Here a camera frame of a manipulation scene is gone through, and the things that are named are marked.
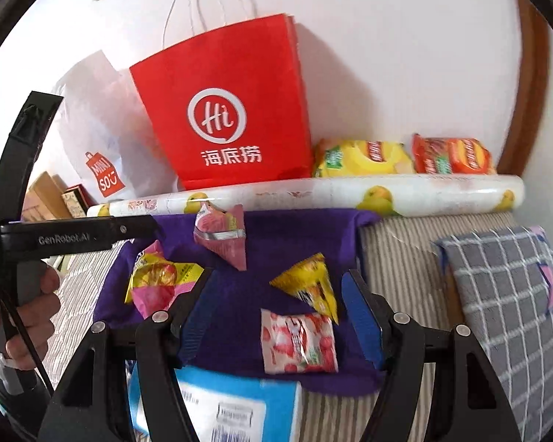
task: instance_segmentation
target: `metal screw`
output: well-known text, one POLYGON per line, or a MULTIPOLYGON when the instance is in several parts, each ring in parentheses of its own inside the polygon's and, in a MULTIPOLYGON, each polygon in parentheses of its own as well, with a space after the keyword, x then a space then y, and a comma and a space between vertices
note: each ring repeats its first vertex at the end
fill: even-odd
POLYGON ((393 320, 398 324, 407 324, 410 322, 410 316, 404 314, 403 312, 396 312, 393 315, 393 320))
POLYGON ((99 320, 98 322, 95 322, 94 324, 92 324, 92 326, 90 326, 90 330, 93 333, 98 334, 99 332, 104 331, 104 328, 106 326, 107 325, 105 323, 103 323, 103 321, 99 320))
POLYGON ((166 322, 168 320, 168 313, 166 311, 155 312, 152 316, 154 322, 166 322))
POLYGON ((457 334, 459 334, 460 336, 463 336, 463 337, 470 336, 471 335, 471 329, 469 329, 469 327, 467 327, 463 324, 459 324, 457 326, 457 334))

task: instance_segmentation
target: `white plastic bag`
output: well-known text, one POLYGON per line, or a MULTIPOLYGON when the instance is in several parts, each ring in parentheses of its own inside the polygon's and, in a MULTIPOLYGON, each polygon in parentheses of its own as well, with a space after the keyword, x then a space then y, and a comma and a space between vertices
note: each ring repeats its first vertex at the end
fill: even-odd
POLYGON ((87 192, 108 203, 177 190, 177 176, 152 130, 128 70, 102 51, 75 64, 55 85, 63 149, 87 192))

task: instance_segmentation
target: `black cable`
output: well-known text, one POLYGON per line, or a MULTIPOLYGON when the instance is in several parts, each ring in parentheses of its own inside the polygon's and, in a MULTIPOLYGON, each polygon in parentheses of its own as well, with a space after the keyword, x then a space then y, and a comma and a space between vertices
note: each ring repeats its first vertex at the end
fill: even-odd
POLYGON ((21 334, 22 340, 25 342, 25 345, 27 346, 27 350, 29 351, 29 354, 31 355, 33 362, 37 366, 39 375, 41 376, 41 379, 43 379, 43 383, 45 384, 45 387, 47 388, 49 395, 53 396, 53 385, 51 384, 51 380, 49 380, 49 376, 47 375, 45 366, 43 366, 43 363, 41 362, 41 358, 39 357, 39 354, 37 354, 37 350, 33 345, 33 341, 31 341, 31 338, 29 337, 27 328, 25 327, 25 325, 21 320, 21 316, 18 314, 18 311, 15 308, 15 305, 10 300, 10 296, 2 289, 1 285, 0 285, 0 302, 4 305, 4 308, 6 309, 8 315, 11 317, 12 322, 14 322, 16 330, 18 330, 19 334, 21 334))

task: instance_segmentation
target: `white roll with fruit print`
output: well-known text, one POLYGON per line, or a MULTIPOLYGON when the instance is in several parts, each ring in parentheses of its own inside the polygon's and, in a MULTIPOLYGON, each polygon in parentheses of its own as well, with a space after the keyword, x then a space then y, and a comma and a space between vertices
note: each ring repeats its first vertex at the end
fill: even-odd
POLYGON ((524 183, 506 175, 393 174, 348 178, 311 178, 239 184, 101 204, 89 216, 197 213, 203 201, 246 211, 357 208, 381 216, 421 217, 478 214, 516 209, 524 183))

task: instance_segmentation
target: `brown wooden trim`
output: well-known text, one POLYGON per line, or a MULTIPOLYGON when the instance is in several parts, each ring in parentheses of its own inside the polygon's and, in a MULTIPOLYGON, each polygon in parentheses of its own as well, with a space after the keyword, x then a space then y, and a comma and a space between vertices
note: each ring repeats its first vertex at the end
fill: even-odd
POLYGON ((549 78, 549 25, 528 0, 518 0, 522 55, 518 94, 498 163, 499 174, 522 176, 543 117, 549 78))

